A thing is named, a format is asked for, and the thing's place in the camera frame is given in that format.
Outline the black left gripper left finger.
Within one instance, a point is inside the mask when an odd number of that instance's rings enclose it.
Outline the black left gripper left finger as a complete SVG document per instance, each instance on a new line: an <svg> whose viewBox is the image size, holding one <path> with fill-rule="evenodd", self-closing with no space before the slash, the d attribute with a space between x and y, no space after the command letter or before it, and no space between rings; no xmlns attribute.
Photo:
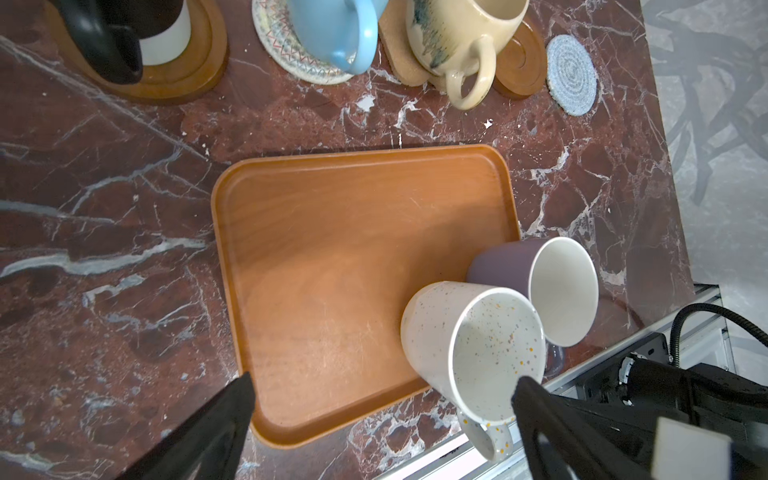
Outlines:
<svg viewBox="0 0 768 480"><path fill-rule="evenodd" d="M122 479L233 479L252 414L255 389L249 373L230 382L153 449Z"/></svg>

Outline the black mug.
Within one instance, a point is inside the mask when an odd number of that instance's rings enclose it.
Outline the black mug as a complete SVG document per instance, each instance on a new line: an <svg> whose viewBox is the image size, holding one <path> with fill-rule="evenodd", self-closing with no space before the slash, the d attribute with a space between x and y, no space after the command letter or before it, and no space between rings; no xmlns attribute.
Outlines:
<svg viewBox="0 0 768 480"><path fill-rule="evenodd" d="M184 0L61 0L52 6L89 66L115 84L136 84L145 67L177 59L192 36Z"/></svg>

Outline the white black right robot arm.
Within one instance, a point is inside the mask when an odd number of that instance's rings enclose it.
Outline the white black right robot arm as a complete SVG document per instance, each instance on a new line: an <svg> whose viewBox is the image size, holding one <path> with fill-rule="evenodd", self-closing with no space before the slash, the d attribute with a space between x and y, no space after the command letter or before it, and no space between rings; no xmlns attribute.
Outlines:
<svg viewBox="0 0 768 480"><path fill-rule="evenodd" d="M638 466L649 467L651 435L661 418L733 440L734 476L767 477L767 388L708 364L689 369L632 354L617 368L615 391L604 399L563 404Z"/></svg>

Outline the white and blue mug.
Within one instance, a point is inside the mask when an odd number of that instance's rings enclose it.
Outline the white and blue mug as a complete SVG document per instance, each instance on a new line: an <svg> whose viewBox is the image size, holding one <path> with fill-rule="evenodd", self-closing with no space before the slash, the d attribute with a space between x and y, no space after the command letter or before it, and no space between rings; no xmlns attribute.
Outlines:
<svg viewBox="0 0 768 480"><path fill-rule="evenodd" d="M345 74L360 75L377 50L378 21L387 0L287 1L289 19L302 46Z"/></svg>

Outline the white and purple mug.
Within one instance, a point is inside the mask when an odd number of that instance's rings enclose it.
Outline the white and purple mug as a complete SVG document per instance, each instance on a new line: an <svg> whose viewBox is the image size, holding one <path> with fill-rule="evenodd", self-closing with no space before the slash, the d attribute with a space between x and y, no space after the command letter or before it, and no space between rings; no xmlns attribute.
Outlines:
<svg viewBox="0 0 768 480"><path fill-rule="evenodd" d="M466 281L506 287L537 310L546 340L558 347L580 343L591 330L599 282L587 250L567 237L505 243L478 254Z"/></svg>

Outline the cork flower-shaped coaster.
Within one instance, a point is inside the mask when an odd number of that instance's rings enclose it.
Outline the cork flower-shaped coaster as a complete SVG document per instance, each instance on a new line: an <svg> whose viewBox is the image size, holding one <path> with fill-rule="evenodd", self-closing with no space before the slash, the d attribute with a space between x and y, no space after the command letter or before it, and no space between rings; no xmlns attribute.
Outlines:
<svg viewBox="0 0 768 480"><path fill-rule="evenodd" d="M395 77L409 87L432 80L411 50L405 24L405 0L389 0L379 19L379 36Z"/></svg>

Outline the grey round woven coaster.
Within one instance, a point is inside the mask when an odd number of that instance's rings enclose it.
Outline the grey round woven coaster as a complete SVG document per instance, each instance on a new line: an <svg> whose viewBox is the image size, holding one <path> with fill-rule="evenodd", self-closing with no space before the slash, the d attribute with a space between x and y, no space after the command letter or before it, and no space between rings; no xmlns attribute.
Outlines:
<svg viewBox="0 0 768 480"><path fill-rule="evenodd" d="M549 92L571 116L585 115L597 96L597 73L585 47L571 35L558 35L546 47Z"/></svg>

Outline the beige yellow mug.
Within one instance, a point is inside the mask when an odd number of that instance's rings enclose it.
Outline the beige yellow mug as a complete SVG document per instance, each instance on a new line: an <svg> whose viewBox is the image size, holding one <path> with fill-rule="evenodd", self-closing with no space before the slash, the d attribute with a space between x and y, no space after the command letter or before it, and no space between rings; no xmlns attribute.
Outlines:
<svg viewBox="0 0 768 480"><path fill-rule="evenodd" d="M406 3L410 48L432 75L445 80L451 104L470 110L493 84L497 55L512 39L528 0L414 0Z"/></svg>

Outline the brown round wooden coaster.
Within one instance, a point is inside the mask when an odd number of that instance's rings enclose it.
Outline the brown round wooden coaster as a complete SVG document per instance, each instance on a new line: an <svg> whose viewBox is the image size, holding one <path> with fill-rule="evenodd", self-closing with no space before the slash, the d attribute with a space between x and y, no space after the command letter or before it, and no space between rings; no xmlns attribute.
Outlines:
<svg viewBox="0 0 768 480"><path fill-rule="evenodd" d="M547 75L547 54L536 26L524 19L506 47L497 55L493 88L512 100L526 99L542 89Z"/></svg>

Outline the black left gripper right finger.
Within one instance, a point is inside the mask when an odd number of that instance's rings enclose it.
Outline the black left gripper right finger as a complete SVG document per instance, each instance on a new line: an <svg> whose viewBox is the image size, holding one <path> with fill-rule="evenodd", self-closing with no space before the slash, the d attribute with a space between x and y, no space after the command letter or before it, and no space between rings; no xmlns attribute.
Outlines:
<svg viewBox="0 0 768 480"><path fill-rule="evenodd" d="M651 477L533 378L518 381L511 403L534 479Z"/></svg>

